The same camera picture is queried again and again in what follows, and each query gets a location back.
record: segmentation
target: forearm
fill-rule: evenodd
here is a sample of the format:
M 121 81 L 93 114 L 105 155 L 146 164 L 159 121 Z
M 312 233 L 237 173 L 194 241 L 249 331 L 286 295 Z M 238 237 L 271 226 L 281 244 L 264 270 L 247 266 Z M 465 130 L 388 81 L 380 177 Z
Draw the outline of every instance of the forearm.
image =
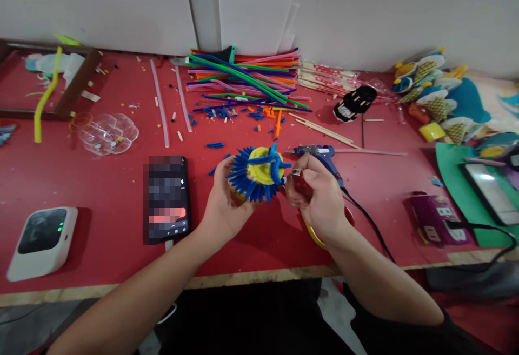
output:
M 52 354 L 131 354 L 219 245 L 191 235 L 99 300 L 61 335 Z
M 349 224 L 324 242 L 358 302 L 371 314 L 416 325 L 443 322 L 441 309 L 427 292 Z

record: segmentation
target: red table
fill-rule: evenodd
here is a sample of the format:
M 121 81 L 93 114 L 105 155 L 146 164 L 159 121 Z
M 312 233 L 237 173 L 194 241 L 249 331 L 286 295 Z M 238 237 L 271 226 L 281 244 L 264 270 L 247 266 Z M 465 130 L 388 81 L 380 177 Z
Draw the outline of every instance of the red table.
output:
M 247 113 L 240 112 L 238 118 L 226 124 L 223 120 L 210 121 L 205 114 L 193 113 L 197 124 L 193 133 L 188 133 L 179 93 L 175 89 L 175 73 L 171 63 L 166 61 L 157 69 L 166 116 L 177 112 L 175 122 L 168 120 L 167 123 L 171 145 L 166 149 L 163 130 L 157 127 L 162 122 L 155 105 L 149 58 L 141 56 L 142 61 L 138 62 L 132 54 L 105 52 L 102 68 L 108 69 L 109 73 L 106 76 L 95 74 L 94 85 L 88 88 L 101 96 L 101 100 L 94 104 L 81 98 L 76 109 L 90 109 L 94 115 L 120 112 L 133 119 L 140 129 L 140 136 L 127 152 L 95 156 L 83 148 L 66 122 L 43 122 L 43 143 L 35 144 L 31 120 L 17 121 L 19 128 L 8 144 L 0 148 L 0 294 L 3 294 L 0 305 L 37 302 L 34 294 L 38 293 L 31 293 L 29 300 L 22 301 L 13 301 L 12 295 L 7 296 L 12 293 L 118 284 L 164 253 L 163 244 L 143 245 L 143 164 L 149 156 L 187 157 L 192 219 L 198 224 L 213 182 L 208 172 L 227 153 L 236 153 L 236 148 L 272 145 L 273 135 L 268 131 L 274 127 L 275 120 L 263 120 L 262 131 L 256 132 L 257 122 Z M 8 76 L 0 78 L 0 94 L 11 92 L 15 97 L 24 97 L 40 89 L 34 73 L 25 71 L 23 65 L 14 66 Z M 189 81 L 185 68 L 181 69 L 181 74 L 183 82 Z M 388 75 L 377 77 L 390 81 Z M 331 114 L 335 104 L 329 100 L 331 97 L 305 88 L 300 88 L 296 94 L 312 97 L 308 105 L 314 113 L 307 114 L 307 119 L 360 145 L 361 122 L 339 123 Z M 188 110 L 195 108 L 197 101 L 201 105 L 211 103 L 202 99 L 199 93 L 185 96 Z M 140 108 L 129 108 L 130 104 L 140 105 Z M 280 151 L 300 144 L 346 148 L 334 139 L 297 124 L 288 114 L 284 116 L 286 121 L 277 142 Z M 417 190 L 447 194 L 445 189 L 430 181 L 432 176 L 439 175 L 432 160 L 434 145 L 424 142 L 413 122 L 408 120 L 408 124 L 400 124 L 392 105 L 374 105 L 366 117 L 384 119 L 383 122 L 364 123 L 367 149 L 407 152 L 408 156 L 337 154 L 334 162 L 347 189 L 377 223 L 398 265 L 447 264 L 449 253 L 477 250 L 473 245 L 439 249 L 424 244 L 416 232 L 417 224 L 406 199 Z M 2 125 L 9 123 L 7 119 L 2 120 Z M 182 133 L 183 142 L 179 141 L 177 130 Z M 211 142 L 223 142 L 225 147 L 206 148 L 205 144 Z M 291 156 L 286 158 L 296 161 Z M 347 205 L 355 217 L 356 228 L 381 251 L 367 219 L 351 203 Z M 55 206 L 81 208 L 67 262 L 51 275 L 8 282 L 5 274 L 27 216 Z M 234 283 L 246 283 L 256 275 L 247 276 L 251 272 L 332 264 L 329 254 L 308 235 L 297 210 L 287 204 L 283 195 L 278 195 L 270 205 L 262 205 L 242 232 L 198 270 L 198 277 L 209 278 L 199 278 L 196 286 L 215 285 L 210 276 L 221 274 L 225 274 L 224 278 L 239 278 Z M 280 279 L 273 274 L 275 271 L 267 273 L 267 279 Z

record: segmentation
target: floor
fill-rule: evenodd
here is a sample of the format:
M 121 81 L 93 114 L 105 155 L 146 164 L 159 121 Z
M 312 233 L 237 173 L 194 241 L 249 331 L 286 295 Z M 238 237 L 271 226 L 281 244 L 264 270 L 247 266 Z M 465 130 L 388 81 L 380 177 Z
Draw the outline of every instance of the floor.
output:
M 44 306 L 18 306 L 0 310 L 0 353 L 10 355 L 26 355 L 43 345 L 50 335 L 59 336 L 56 332 L 66 320 L 73 321 L 88 309 L 95 300 L 62 302 Z M 319 298 L 319 307 L 324 320 L 351 347 L 356 355 L 365 355 L 357 336 L 350 326 L 355 310 L 338 292 L 333 278 L 324 278 Z M 28 316 L 12 323 L 2 322 Z M 139 350 L 142 355 L 158 354 L 159 343 L 155 335 L 150 333 L 142 342 Z

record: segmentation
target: white wall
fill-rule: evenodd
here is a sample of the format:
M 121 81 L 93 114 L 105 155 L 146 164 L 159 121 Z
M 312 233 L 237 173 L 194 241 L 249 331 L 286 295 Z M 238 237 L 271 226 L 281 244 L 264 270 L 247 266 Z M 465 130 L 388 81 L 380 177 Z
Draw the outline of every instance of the white wall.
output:
M 188 0 L 0 0 L 0 37 L 185 55 L 196 47 Z
M 220 49 L 218 0 L 191 1 L 201 48 Z M 380 71 L 442 46 L 448 65 L 519 76 L 519 0 L 294 1 L 295 43 L 306 59 Z

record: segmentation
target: blurred screen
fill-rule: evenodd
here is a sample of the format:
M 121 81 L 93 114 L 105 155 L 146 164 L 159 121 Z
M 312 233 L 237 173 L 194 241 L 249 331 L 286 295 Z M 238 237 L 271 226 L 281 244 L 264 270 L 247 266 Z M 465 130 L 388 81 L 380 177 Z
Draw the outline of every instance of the blurred screen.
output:
M 183 157 L 150 157 L 146 192 L 148 243 L 189 232 L 187 166 Z

